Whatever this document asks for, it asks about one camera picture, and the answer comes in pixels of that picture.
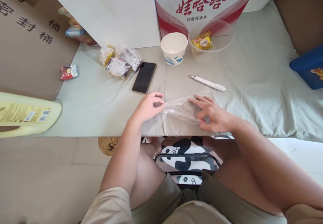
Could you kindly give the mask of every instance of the khaki shorts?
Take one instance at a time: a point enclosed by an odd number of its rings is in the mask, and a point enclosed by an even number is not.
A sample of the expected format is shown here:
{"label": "khaki shorts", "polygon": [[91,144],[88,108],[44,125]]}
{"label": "khaki shorts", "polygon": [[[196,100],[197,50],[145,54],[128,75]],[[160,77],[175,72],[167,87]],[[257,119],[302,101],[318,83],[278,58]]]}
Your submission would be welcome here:
{"label": "khaki shorts", "polygon": [[140,207],[132,211],[133,223],[156,224],[165,221],[181,204],[199,200],[214,206],[233,224],[236,223],[287,223],[242,200],[239,196],[214,179],[212,171],[202,171],[202,184],[197,192],[181,190],[167,174],[155,193]]}

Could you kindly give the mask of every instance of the blue plastic box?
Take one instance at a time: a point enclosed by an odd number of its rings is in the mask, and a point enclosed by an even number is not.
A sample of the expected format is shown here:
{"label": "blue plastic box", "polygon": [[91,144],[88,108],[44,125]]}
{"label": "blue plastic box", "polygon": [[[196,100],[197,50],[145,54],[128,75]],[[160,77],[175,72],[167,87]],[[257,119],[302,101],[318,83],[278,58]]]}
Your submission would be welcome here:
{"label": "blue plastic box", "polygon": [[323,44],[289,64],[312,89],[323,88]]}

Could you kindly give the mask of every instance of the plastic bowl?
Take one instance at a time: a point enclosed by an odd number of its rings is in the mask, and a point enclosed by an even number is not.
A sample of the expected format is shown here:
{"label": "plastic bowl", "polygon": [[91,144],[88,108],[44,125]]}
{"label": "plastic bowl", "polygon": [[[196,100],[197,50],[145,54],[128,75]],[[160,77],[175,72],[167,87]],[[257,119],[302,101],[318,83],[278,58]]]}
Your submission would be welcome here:
{"label": "plastic bowl", "polygon": [[[193,45],[191,40],[199,35],[211,31],[213,47],[202,50]],[[220,52],[227,49],[235,38],[235,30],[229,23],[220,20],[200,22],[188,33],[188,42],[191,46],[193,56],[200,62],[215,60]]]}
{"label": "plastic bowl", "polygon": [[263,9],[270,0],[249,0],[242,12],[252,12]]}

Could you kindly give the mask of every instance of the floor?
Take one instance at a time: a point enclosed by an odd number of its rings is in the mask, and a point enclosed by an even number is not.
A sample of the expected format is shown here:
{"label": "floor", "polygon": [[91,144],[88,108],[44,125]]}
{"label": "floor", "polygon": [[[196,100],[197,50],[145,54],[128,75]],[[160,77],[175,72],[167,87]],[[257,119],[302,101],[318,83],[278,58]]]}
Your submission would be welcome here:
{"label": "floor", "polygon": [[[323,144],[270,139],[323,186]],[[97,138],[0,139],[0,224],[77,224],[109,157]]]}

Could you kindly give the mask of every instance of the white sleeve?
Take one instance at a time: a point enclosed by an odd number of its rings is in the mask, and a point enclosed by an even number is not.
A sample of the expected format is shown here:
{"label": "white sleeve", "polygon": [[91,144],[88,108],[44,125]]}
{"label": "white sleeve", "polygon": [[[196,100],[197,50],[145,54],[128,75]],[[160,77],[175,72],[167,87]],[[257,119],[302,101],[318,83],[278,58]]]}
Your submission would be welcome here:
{"label": "white sleeve", "polygon": [[113,187],[98,194],[81,224],[132,223],[129,194]]}

